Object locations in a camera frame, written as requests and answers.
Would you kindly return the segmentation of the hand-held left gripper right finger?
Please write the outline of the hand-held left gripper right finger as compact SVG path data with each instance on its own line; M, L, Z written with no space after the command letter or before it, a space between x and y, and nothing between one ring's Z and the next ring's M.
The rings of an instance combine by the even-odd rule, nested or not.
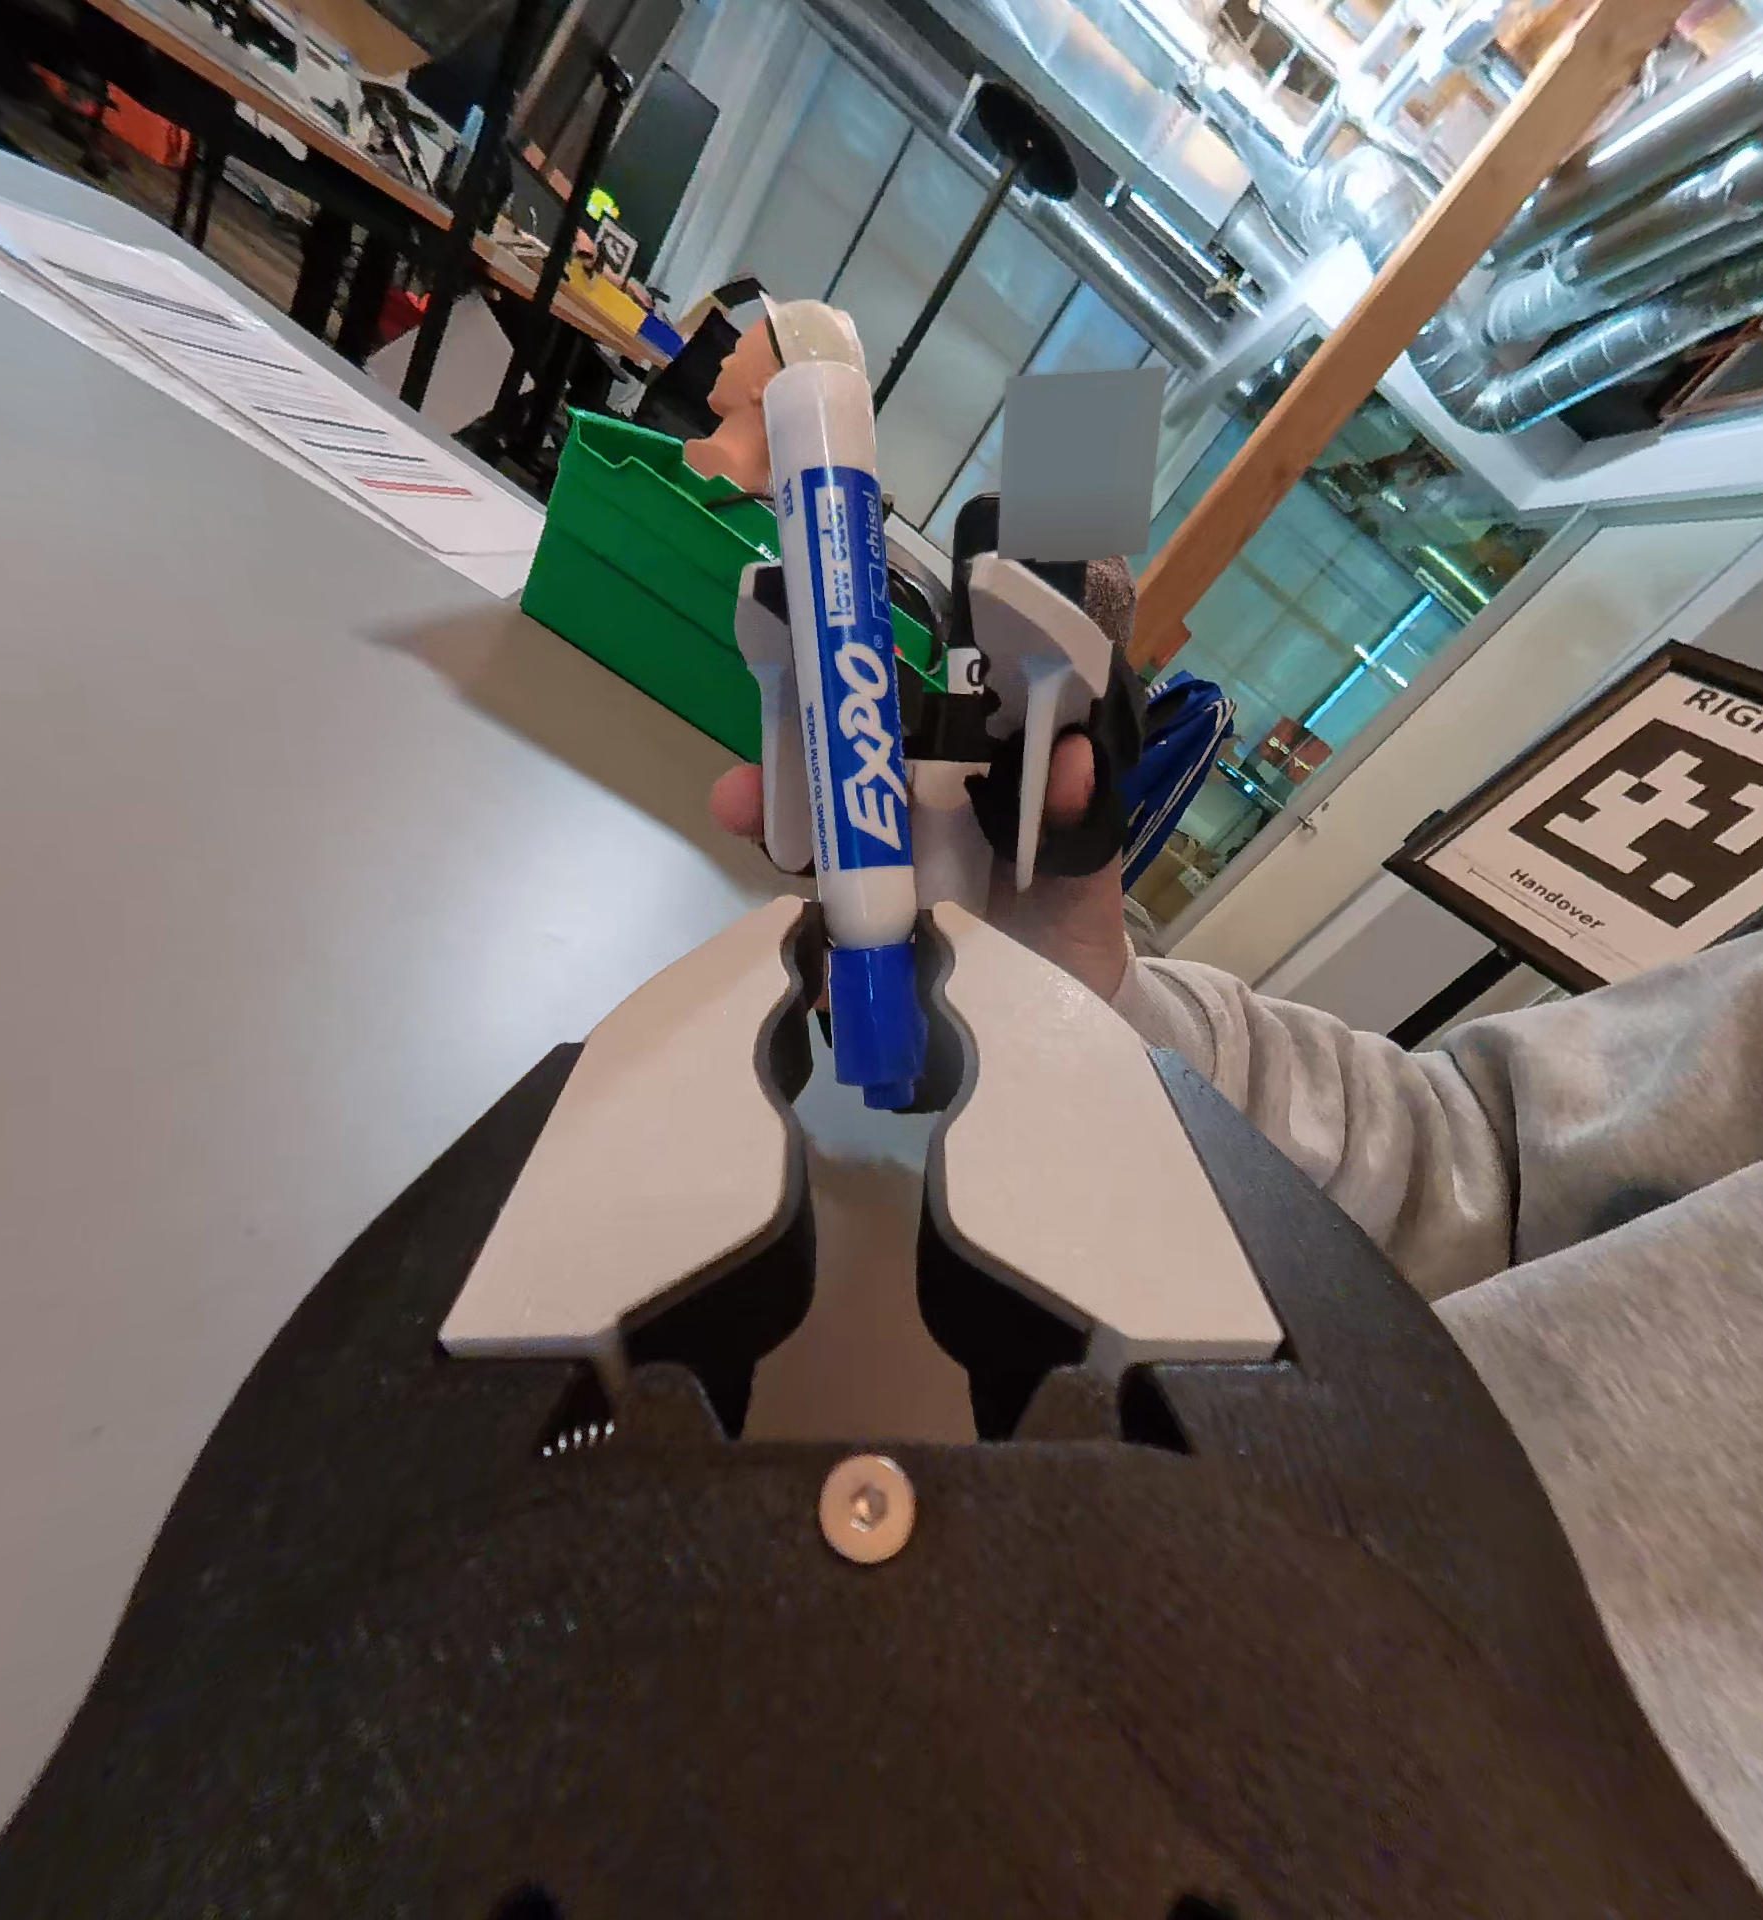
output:
M932 1017L917 1310L977 1439L1042 1381L1269 1363L1285 1330L1148 1043L958 904L922 923Z

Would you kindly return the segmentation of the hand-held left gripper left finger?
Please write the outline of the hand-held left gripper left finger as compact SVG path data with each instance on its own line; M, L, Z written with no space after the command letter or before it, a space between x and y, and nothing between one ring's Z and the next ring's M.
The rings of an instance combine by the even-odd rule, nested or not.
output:
M782 895L616 1004L580 1044L440 1330L453 1360L656 1363L739 1433L805 1322L816 1224L794 1099L813 1074L821 913Z

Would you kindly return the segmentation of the blue whiteboard marker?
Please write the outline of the blue whiteboard marker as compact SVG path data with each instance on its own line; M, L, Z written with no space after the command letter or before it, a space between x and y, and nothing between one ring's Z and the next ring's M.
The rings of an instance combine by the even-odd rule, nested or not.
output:
M766 387L764 422L835 1070L867 1107L901 1111L924 1074L927 1018L867 377L793 365Z

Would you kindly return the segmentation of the person's right forearm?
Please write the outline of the person's right forearm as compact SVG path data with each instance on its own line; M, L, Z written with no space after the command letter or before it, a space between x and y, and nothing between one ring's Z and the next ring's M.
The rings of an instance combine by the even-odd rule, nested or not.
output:
M1439 1302L1763 1175L1763 931L1407 1051L1202 965L1114 1008Z

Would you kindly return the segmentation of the person's right hand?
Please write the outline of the person's right hand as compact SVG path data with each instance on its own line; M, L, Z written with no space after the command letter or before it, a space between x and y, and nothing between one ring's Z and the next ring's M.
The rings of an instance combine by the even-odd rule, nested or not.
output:
M1059 839L1084 822L1094 784L1091 740L1061 733L1053 749L1042 830ZM735 765L708 794L712 824L727 835L763 843L763 773ZM1013 868L991 860L982 915L1015 942L1079 979L1101 1000L1120 992L1133 951L1126 931L1124 869L1114 858L1087 876L1037 873L1021 890Z

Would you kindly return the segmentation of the blue jacket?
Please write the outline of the blue jacket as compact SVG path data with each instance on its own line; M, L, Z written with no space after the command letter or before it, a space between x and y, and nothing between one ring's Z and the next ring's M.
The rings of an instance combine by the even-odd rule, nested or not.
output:
M1124 887L1148 872L1196 798L1236 720L1236 707L1211 682L1179 667L1149 692L1142 742L1121 780L1126 808Z

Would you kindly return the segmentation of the green plastic bin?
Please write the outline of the green plastic bin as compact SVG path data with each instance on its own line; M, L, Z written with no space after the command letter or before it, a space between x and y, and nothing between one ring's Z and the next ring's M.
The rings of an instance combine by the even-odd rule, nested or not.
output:
M735 759L763 759L760 687L734 638L748 567L777 560L781 521L683 443L575 416L522 609Z

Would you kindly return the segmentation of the mannequin head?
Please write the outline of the mannequin head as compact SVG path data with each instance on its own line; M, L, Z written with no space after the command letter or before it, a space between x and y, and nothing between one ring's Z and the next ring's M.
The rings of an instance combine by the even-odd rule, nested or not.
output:
M688 469L702 478L723 478L738 492L771 490L771 443L764 417L766 390L782 372L768 318L756 321L727 354L705 406L716 425L683 443Z

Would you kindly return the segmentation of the black floor lamp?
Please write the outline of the black floor lamp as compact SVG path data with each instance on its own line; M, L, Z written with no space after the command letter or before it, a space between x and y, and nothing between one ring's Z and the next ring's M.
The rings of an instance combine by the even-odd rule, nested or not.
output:
M944 265L922 309L907 327L887 372L872 387L872 411L882 416L914 357L941 317L971 257L1015 189L1047 202L1068 202L1079 189L1074 160L1054 123L1009 83L983 83L973 97L979 127L998 170L964 237Z

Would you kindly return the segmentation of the black sign stand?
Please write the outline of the black sign stand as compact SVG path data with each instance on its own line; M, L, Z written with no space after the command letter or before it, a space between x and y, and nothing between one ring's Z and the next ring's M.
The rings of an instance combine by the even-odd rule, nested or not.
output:
M1443 1032L1453 1021L1483 1000L1496 984L1522 967L1509 949L1490 949L1473 967L1419 1003L1410 1014L1388 1028L1388 1039L1401 1049L1417 1049Z

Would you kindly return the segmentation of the black monitor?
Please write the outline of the black monitor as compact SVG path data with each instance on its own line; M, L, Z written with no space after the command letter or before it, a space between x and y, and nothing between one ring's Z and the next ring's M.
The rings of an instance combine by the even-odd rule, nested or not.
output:
M624 279L650 282L693 182L720 110L669 62L638 91L605 157L591 195Z

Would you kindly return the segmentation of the framed black-white tag sign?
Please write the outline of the framed black-white tag sign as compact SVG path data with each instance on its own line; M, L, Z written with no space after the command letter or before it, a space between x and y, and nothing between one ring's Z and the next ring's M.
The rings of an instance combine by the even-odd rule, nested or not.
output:
M1763 672L1664 643L1384 869L1565 992L1763 931Z

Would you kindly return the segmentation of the printed paper sheet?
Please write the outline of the printed paper sheet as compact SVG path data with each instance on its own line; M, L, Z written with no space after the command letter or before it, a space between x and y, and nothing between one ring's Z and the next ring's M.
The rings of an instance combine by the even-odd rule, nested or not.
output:
M522 591L534 508L208 271L0 195L0 296L474 587Z

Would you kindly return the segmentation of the silver ventilation ducts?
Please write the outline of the silver ventilation ducts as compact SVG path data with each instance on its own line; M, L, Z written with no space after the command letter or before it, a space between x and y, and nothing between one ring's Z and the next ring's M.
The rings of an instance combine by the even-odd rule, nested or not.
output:
M1382 267L1587 4L940 4L1093 154L1120 228L1256 313ZM1406 355L1489 436L1671 386L1763 321L1763 4L1681 4Z

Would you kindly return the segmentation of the wooden workbench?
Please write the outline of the wooden workbench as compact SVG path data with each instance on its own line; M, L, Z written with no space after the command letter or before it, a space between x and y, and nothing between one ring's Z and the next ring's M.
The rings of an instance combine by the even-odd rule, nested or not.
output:
M493 117L484 119L467 162L467 191L447 206L367 157L323 110L282 90L277 69L240 51L209 22L191 22L181 4L90 2L86 10L166 62L179 102L159 113L191 134L205 186L225 157L242 155L319 206L301 254L294 326L320 336L340 305L334 347L365 368L370 330L399 267L414 262L432 273L396 390L401 406L422 411L453 313L474 290L497 292L519 314L519 334L509 338L509 357L488 398L506 417L506 425L492 430L490 446L514 448L517 463L528 458L522 446L536 446L530 419L546 424L567 398L580 350L598 350L612 365L643 374L669 368L683 350L683 339L629 299L621 281L594 271L594 252L580 249L580 198L557 199L554 235L543 257L480 221L482 170L502 149Z

